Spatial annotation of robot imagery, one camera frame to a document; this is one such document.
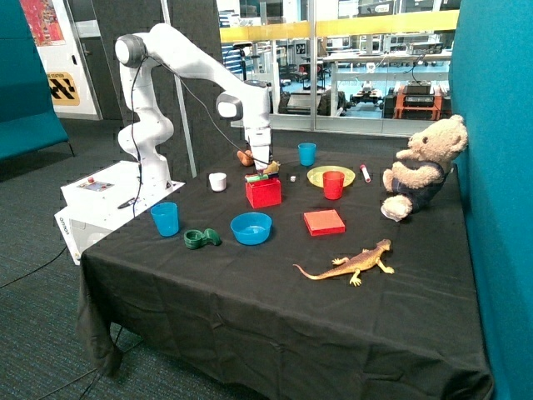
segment white cup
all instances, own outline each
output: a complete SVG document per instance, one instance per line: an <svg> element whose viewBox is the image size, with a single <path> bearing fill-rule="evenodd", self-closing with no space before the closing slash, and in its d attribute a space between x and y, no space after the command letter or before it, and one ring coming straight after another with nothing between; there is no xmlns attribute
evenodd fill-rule
<svg viewBox="0 0 533 400"><path fill-rule="evenodd" d="M210 173L209 183L213 192L222 192L226 189L226 174L223 172Z"/></svg>

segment red square block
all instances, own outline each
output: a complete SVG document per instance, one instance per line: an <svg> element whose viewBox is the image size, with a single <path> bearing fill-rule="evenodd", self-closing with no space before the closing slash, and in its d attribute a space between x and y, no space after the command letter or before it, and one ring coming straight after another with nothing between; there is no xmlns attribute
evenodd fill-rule
<svg viewBox="0 0 533 400"><path fill-rule="evenodd" d="M309 229L311 236L329 235L346 231L346 226L336 210L304 212L303 219L306 221L307 229Z"/></svg>
<svg viewBox="0 0 533 400"><path fill-rule="evenodd" d="M247 198L253 208L281 204L281 182L277 177L264 181L247 182Z"/></svg>

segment white marker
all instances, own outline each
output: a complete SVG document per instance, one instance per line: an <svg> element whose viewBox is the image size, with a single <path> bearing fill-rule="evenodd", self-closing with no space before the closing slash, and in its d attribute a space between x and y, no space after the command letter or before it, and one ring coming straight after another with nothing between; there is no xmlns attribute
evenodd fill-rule
<svg viewBox="0 0 533 400"><path fill-rule="evenodd" d="M370 175L368 175L368 171L366 170L365 164L361 164L360 169L363 171L363 175L365 176L365 182L370 183Z"/></svg>

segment yellow barrier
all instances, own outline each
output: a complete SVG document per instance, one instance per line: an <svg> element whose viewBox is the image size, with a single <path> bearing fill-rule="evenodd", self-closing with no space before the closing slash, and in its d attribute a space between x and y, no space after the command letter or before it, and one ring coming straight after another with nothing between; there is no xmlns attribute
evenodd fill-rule
<svg viewBox="0 0 533 400"><path fill-rule="evenodd" d="M339 35L372 35L382 33L414 33L424 31L455 30L459 11L408 12L379 17L361 17L318 21L318 37ZM260 42L308 38L309 22L279 23L254 27L225 27L220 30L222 43Z"/></svg>

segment teal partition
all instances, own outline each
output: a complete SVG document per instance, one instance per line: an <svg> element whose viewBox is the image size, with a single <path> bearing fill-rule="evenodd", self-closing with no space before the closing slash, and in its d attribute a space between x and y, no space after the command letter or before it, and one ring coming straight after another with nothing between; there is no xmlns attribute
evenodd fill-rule
<svg viewBox="0 0 533 400"><path fill-rule="evenodd" d="M2 0L0 160L66 142L19 0Z"/></svg>
<svg viewBox="0 0 533 400"><path fill-rule="evenodd" d="M464 0L451 61L460 180L498 399L533 398L531 0Z"/></svg>

